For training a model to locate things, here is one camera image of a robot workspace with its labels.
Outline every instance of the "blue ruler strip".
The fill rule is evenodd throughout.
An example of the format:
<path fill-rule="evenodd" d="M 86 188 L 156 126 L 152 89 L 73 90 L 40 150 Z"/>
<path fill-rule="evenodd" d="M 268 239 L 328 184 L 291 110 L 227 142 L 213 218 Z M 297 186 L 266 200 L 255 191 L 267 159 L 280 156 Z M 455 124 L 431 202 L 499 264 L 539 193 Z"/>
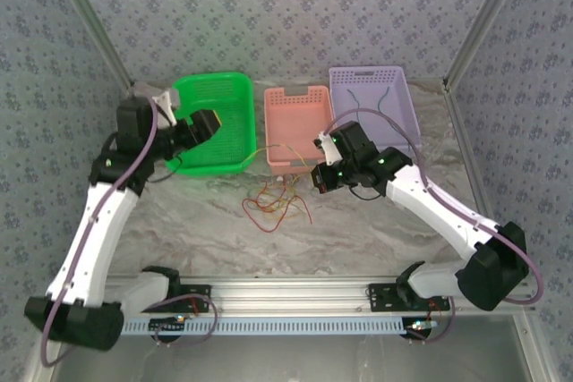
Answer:
<path fill-rule="evenodd" d="M 149 318 L 130 319 L 122 335 L 153 335 Z M 181 331 L 161 331 L 161 335 L 204 335 L 213 318 L 186 320 Z M 344 318 L 220 318 L 213 335 L 403 335 L 401 317 Z"/>

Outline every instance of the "pink basket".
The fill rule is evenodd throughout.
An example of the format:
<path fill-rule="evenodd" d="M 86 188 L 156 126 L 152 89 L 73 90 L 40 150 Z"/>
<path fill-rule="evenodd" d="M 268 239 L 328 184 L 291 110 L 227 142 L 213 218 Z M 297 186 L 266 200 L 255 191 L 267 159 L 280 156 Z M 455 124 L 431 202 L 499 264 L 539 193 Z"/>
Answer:
<path fill-rule="evenodd" d="M 267 146 L 285 144 L 295 149 L 310 167 L 324 161 L 324 154 L 313 141 L 332 121 L 329 89 L 308 87 L 301 94 L 285 94 L 284 88 L 265 91 L 265 132 Z M 301 159 L 285 147 L 267 149 L 267 162 L 273 174 L 301 174 L 308 171 Z"/>

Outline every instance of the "metal bar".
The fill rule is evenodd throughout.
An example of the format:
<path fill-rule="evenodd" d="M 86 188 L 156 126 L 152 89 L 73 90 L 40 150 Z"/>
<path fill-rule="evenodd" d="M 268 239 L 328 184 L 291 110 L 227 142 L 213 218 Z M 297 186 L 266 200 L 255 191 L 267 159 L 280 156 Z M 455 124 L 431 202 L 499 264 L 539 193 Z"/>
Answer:
<path fill-rule="evenodd" d="M 505 1 L 485 0 L 483 2 L 482 8 L 475 17 L 472 27 L 467 32 L 466 38 L 446 74 L 449 89 L 454 89 L 457 86 L 467 67 L 472 63 L 477 49 L 482 44 Z"/>
<path fill-rule="evenodd" d="M 550 354 L 539 317 L 520 314 L 513 319 L 532 380 L 559 382 L 559 372 Z"/>
<path fill-rule="evenodd" d="M 122 335 L 155 335 L 150 318 L 135 318 L 124 324 Z M 181 331 L 160 331 L 160 335 L 206 335 L 213 318 L 185 321 Z M 222 318 L 213 335 L 403 335 L 400 317 L 345 318 Z"/>
<path fill-rule="evenodd" d="M 90 0 L 71 0 L 77 13 L 80 15 L 83 25 L 89 32 L 96 47 L 104 58 L 104 61 L 109 67 L 109 70 L 114 75 L 115 79 L 122 87 L 127 90 L 130 86 L 130 78 L 119 54 L 104 29 L 103 24 L 99 20 L 96 12 L 91 6 Z"/>
<path fill-rule="evenodd" d="M 130 282 L 134 276 L 111 276 L 110 292 Z M 184 276 L 182 284 L 210 284 L 211 299 L 222 317 L 259 318 L 326 318 L 380 316 L 370 311 L 366 295 L 369 284 L 386 284 L 396 280 L 390 276 L 372 277 L 193 277 Z M 516 288 L 512 295 L 525 298 L 531 291 L 527 284 Z M 502 302 L 493 312 L 477 309 L 465 298 L 456 300 L 458 315 L 515 315 L 520 308 Z M 165 314 L 150 314 L 153 318 Z M 384 316 L 417 316 L 420 312 L 385 312 Z"/>
<path fill-rule="evenodd" d="M 445 89 L 445 98 L 449 116 L 451 117 L 451 123 L 458 138 L 459 149 L 461 150 L 464 165 L 466 166 L 469 184 L 474 194 L 476 208 L 482 215 L 493 219 L 492 205 L 487 198 L 482 175 L 475 162 L 474 151 L 472 150 L 472 144 L 469 141 L 466 127 L 464 126 L 464 120 L 459 112 L 458 102 L 456 98 L 452 96 L 449 89 Z"/>
<path fill-rule="evenodd" d="M 37 336 L 36 343 L 32 346 L 28 359 L 26 360 L 26 369 L 21 382 L 51 382 L 56 380 L 55 373 L 58 366 L 46 369 L 42 366 L 42 361 L 39 358 L 39 344 L 41 335 Z M 47 348 L 48 358 L 55 359 L 64 349 L 64 345 L 58 342 L 50 342 Z"/>

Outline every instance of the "patterned wallpaper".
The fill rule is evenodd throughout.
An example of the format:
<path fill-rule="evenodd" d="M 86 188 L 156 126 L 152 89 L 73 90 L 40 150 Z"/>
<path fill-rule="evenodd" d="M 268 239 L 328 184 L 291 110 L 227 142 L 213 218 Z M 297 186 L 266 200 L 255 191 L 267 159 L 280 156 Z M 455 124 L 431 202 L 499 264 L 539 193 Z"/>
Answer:
<path fill-rule="evenodd" d="M 443 77 L 483 0 L 90 0 L 135 80 L 237 70 L 326 79 L 335 65 Z"/>
<path fill-rule="evenodd" d="M 68 0 L 0 12 L 0 380 L 15 382 L 36 334 L 26 299 L 64 260 L 121 90 Z"/>
<path fill-rule="evenodd" d="M 541 318 L 573 381 L 573 0 L 508 0 L 456 95 L 496 217 L 545 276 Z"/>

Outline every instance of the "green basket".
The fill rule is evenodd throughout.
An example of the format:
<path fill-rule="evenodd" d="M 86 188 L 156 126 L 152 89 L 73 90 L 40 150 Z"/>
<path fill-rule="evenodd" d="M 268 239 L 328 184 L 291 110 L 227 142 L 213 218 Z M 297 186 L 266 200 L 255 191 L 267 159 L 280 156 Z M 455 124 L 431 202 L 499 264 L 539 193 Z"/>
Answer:
<path fill-rule="evenodd" d="M 254 103 L 249 77 L 238 72 L 186 76 L 175 84 L 181 107 L 175 117 L 189 120 L 199 109 L 212 109 L 221 120 L 215 135 L 196 148 L 180 154 L 183 163 L 167 163 L 172 171 L 190 176 L 239 174 L 251 162 L 243 163 L 256 149 Z"/>

